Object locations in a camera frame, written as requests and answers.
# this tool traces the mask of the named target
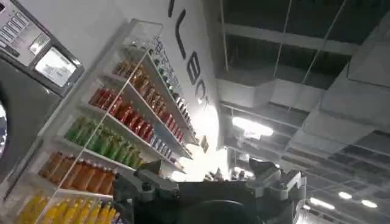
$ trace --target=ceiling beam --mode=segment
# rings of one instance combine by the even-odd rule
[[[354,55],[359,45],[343,43],[334,40],[327,40],[324,48],[324,39],[297,35],[293,33],[283,33],[274,30],[260,29],[250,26],[226,24],[225,31],[227,34],[248,37],[258,40],[265,40],[274,43],[287,44],[314,50],[322,50],[343,55]]]

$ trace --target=bright light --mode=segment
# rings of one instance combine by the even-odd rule
[[[319,205],[319,206],[322,206],[324,208],[327,208],[327,209],[334,209],[335,207],[331,204],[328,204],[326,202],[323,202],[319,199],[316,199],[316,198],[310,198],[310,203],[314,204],[314,205]]]
[[[242,128],[245,132],[248,133],[256,133],[258,135],[271,136],[273,134],[273,129],[267,126],[261,125],[259,123],[241,118],[241,117],[233,117],[232,119],[233,125]]]
[[[343,191],[339,192],[339,196],[340,196],[341,198],[343,198],[343,199],[346,199],[346,200],[352,198],[352,195],[350,195],[350,194],[348,194],[348,193],[346,193],[346,192],[343,192]]]
[[[369,208],[376,208],[376,207],[378,207],[377,204],[375,204],[374,202],[369,201],[369,200],[362,200],[361,202],[362,202],[362,204],[364,204],[365,206],[367,206]]]

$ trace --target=yellow juice bottle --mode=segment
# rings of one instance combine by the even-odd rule
[[[90,212],[90,215],[88,216],[87,221],[85,221],[85,224],[95,224],[95,221],[97,219],[101,207],[102,207],[102,202],[99,201],[98,204],[95,205],[95,207]]]
[[[58,206],[57,213],[55,214],[53,224],[61,224],[65,211],[70,203],[69,199],[63,200]]]
[[[42,224],[52,224],[60,204],[51,206],[43,217]]]
[[[30,219],[34,211],[33,210],[34,207],[36,207],[39,204],[41,199],[42,199],[41,193],[33,196],[29,200],[29,202],[27,202],[27,204],[24,206],[23,210],[19,213],[18,218],[16,219],[16,223],[22,224],[26,222],[28,219]]]
[[[110,207],[111,207],[111,202],[108,202],[104,208],[102,209],[102,211],[100,212],[99,214],[99,217],[97,218],[97,222],[98,224],[104,224],[105,223],[105,220],[107,219],[107,216],[108,216],[108,213],[110,212]]]
[[[111,224],[115,214],[116,214],[115,208],[111,208],[110,212],[108,213],[108,216],[107,216],[107,219],[105,221],[105,224]]]
[[[34,207],[34,211],[32,212],[32,215],[31,217],[28,218],[28,222],[32,222],[34,223],[35,220],[38,218],[38,216],[41,214],[41,212],[43,211],[44,207],[48,204],[49,202],[49,197],[45,197],[42,201],[39,202],[38,205],[36,205],[36,207]]]
[[[65,215],[62,218],[62,224],[72,223],[72,219],[76,214],[76,211],[79,208],[79,204],[77,202],[73,203],[71,207],[66,211]]]
[[[87,202],[82,208],[80,214],[76,217],[74,224],[83,224],[87,219],[88,213],[90,213],[92,203]]]

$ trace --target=black lettering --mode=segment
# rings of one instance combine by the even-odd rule
[[[206,95],[206,86],[205,86],[205,82],[203,81],[203,79],[201,79],[196,84],[196,89],[195,89],[195,96],[196,96],[199,104],[201,104],[203,102],[205,95]]]
[[[197,53],[193,52],[191,54],[190,59],[187,63],[187,73],[190,77],[191,84],[195,85],[197,78],[199,78],[200,75],[200,66],[199,66],[199,59],[197,57]]]
[[[168,17],[172,16],[173,8],[175,7],[175,0],[169,1]]]
[[[176,28],[175,28],[176,41],[177,41],[177,44],[179,45],[179,49],[180,49],[180,52],[182,53],[183,59],[185,59],[186,54],[185,54],[185,50],[184,50],[182,39],[180,37],[179,29],[180,29],[180,25],[183,22],[183,19],[185,17],[185,13],[186,13],[186,11],[185,11],[185,9],[183,9],[183,11],[181,12],[179,18],[176,21]]]

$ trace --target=vending machine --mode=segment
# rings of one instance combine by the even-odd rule
[[[83,71],[23,6],[0,0],[0,183],[18,178],[37,134]]]

